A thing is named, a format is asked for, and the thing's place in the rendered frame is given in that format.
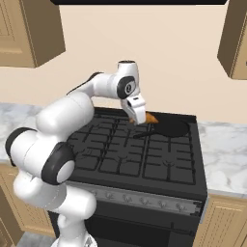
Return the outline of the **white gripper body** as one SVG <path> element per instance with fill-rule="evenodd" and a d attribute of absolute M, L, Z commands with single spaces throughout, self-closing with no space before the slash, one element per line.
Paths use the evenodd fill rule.
<path fill-rule="evenodd" d="M 121 106 L 136 124 L 143 124 L 146 121 L 145 101 L 142 99 L 124 99 Z"/>

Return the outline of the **brown croissant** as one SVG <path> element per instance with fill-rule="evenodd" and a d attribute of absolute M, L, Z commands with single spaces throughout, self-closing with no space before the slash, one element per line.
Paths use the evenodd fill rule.
<path fill-rule="evenodd" d="M 132 124 L 157 124 L 158 119 L 149 112 L 129 114 L 129 121 Z"/>

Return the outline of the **black frying pan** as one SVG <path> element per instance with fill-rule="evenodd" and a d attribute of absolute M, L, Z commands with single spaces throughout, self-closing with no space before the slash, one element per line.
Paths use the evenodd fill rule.
<path fill-rule="evenodd" d="M 153 125 L 153 130 L 135 134 L 134 138 L 151 136 L 153 134 L 162 135 L 169 138 L 182 137 L 189 131 L 189 125 L 180 120 L 163 120 Z"/>

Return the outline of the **black stove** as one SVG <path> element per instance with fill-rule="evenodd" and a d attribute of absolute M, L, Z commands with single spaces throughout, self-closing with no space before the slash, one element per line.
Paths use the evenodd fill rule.
<path fill-rule="evenodd" d="M 196 235 L 207 199 L 197 120 L 191 115 L 154 116 L 158 123 L 184 121 L 189 131 L 177 138 L 158 134 L 134 138 L 153 130 L 154 123 L 135 125 L 120 109 L 97 108 L 93 120 L 69 137 L 75 169 L 67 183 L 97 191 L 94 215 Z M 113 200 L 106 198 L 107 192 Z M 125 202 L 124 195 L 132 202 Z M 144 206 L 141 198 L 149 204 Z M 159 201 L 167 206 L 161 208 Z"/>

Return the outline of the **black range hood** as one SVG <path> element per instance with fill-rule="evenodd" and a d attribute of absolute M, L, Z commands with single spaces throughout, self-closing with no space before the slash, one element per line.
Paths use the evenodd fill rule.
<path fill-rule="evenodd" d="M 225 5 L 228 0 L 50 0 L 55 5 Z"/>

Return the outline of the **black oven door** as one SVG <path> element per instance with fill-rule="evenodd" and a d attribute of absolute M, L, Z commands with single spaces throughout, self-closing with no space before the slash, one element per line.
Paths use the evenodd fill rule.
<path fill-rule="evenodd" d="M 195 234 L 94 215 L 86 222 L 98 247 L 192 247 Z"/>

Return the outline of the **tan base cupboard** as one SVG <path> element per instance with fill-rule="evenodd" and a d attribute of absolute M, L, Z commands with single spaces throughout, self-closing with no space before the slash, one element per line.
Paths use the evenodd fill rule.
<path fill-rule="evenodd" d="M 193 247 L 247 247 L 247 199 L 210 194 Z"/>
<path fill-rule="evenodd" d="M 55 240 L 48 213 L 17 198 L 17 169 L 0 162 L 0 247 L 49 247 Z"/>

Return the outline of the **tan wall cupboard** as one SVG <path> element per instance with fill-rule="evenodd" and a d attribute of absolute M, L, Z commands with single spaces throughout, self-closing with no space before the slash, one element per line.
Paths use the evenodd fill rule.
<path fill-rule="evenodd" d="M 37 68 L 66 51 L 50 0 L 0 0 L 0 67 Z"/>
<path fill-rule="evenodd" d="M 229 0 L 217 58 L 231 79 L 247 80 L 247 0 Z"/>

